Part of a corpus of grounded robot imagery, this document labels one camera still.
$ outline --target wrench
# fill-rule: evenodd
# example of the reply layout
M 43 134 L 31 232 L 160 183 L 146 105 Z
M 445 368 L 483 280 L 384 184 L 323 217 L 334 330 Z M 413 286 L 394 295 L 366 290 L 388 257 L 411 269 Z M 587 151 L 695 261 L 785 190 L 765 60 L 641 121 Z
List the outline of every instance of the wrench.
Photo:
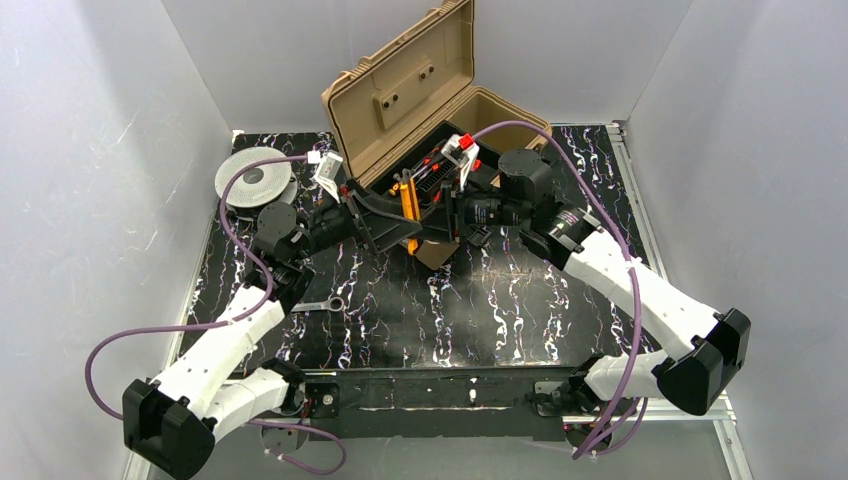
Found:
M 316 310 L 325 310 L 328 312 L 341 312 L 344 308 L 344 300 L 340 297 L 331 297 L 323 302 L 298 303 L 292 307 L 292 312 L 314 312 Z

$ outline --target yellow tool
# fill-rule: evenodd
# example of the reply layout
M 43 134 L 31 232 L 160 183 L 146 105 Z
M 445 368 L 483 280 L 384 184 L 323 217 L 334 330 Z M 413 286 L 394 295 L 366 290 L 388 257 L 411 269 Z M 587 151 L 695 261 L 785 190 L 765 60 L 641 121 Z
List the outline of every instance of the yellow tool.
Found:
M 415 194 L 415 181 L 411 178 L 406 182 L 400 182 L 400 204 L 403 206 L 403 216 L 416 222 L 421 219 L 421 211 L 418 209 L 418 195 Z M 418 250 L 418 240 L 408 239 L 406 251 L 415 255 Z

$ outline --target black marbled surface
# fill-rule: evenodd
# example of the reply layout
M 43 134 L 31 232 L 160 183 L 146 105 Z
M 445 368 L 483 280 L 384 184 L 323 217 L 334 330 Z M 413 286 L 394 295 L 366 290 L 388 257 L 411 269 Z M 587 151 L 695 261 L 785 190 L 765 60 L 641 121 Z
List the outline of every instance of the black marbled surface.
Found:
M 606 130 L 567 126 L 554 133 L 623 229 L 632 253 L 645 258 Z M 324 133 L 240 135 L 234 151 L 264 145 L 293 155 L 329 148 L 332 141 Z M 553 149 L 548 155 L 556 158 Z M 306 211 L 323 194 L 310 180 L 313 168 L 294 167 L 301 182 L 295 205 Z M 586 205 L 565 165 L 557 167 L 555 188 Z M 251 225 L 232 221 L 249 242 Z M 189 323 L 209 322 L 224 310 L 243 260 L 213 220 Z M 629 350 L 630 318 L 587 285 L 530 254 L 517 232 L 508 229 L 496 231 L 482 250 L 463 245 L 436 272 L 400 247 L 372 256 L 353 240 L 311 260 L 319 268 L 303 301 L 340 296 L 345 311 L 290 315 L 263 338 L 243 367 L 275 355 L 301 368 L 324 369 L 575 365 L 592 353 Z M 198 337 L 186 334 L 180 354 Z M 645 349 L 652 349 L 646 340 Z

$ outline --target gray wall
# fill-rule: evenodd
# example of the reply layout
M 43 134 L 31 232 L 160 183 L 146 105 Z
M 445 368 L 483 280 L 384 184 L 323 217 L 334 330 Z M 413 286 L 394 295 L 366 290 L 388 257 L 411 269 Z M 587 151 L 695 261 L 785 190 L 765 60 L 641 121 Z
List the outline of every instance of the gray wall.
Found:
M 229 142 L 159 2 L 0 2 L 0 478 L 120 478 L 83 363 L 177 322 Z M 169 340 L 103 352 L 109 404 Z
M 328 128 L 320 94 L 441 0 L 163 0 L 232 129 Z M 627 118 L 691 0 L 477 0 L 475 83 L 552 122 Z
M 671 279 L 753 321 L 758 478 L 848 467 L 848 3 L 695 0 L 629 125 Z

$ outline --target white cable clip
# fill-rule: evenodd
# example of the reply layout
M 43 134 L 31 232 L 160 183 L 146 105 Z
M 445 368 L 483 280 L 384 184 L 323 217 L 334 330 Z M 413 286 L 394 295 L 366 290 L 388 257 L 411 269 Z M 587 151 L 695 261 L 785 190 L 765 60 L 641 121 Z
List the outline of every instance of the white cable clip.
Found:
M 310 150 L 306 152 L 306 163 L 310 165 L 318 165 L 321 163 L 321 152 L 318 150 Z
M 630 261 L 624 262 L 624 271 L 635 270 L 638 265 L 642 265 L 642 259 L 639 257 L 630 257 Z
M 232 306 L 232 305 L 228 305 L 228 306 L 227 306 L 227 309 L 226 309 L 226 310 L 224 310 L 224 313 L 230 313 L 230 312 L 232 312 L 232 311 L 233 311 L 233 306 Z M 236 323 L 236 321 L 235 321 L 235 320 L 233 320 L 233 317 L 227 317 L 227 318 L 223 318 L 223 319 L 222 319 L 222 318 L 220 318 L 220 317 L 218 317 L 218 321 L 219 321 L 219 322 L 227 322 L 227 325 L 232 325 L 232 324 Z

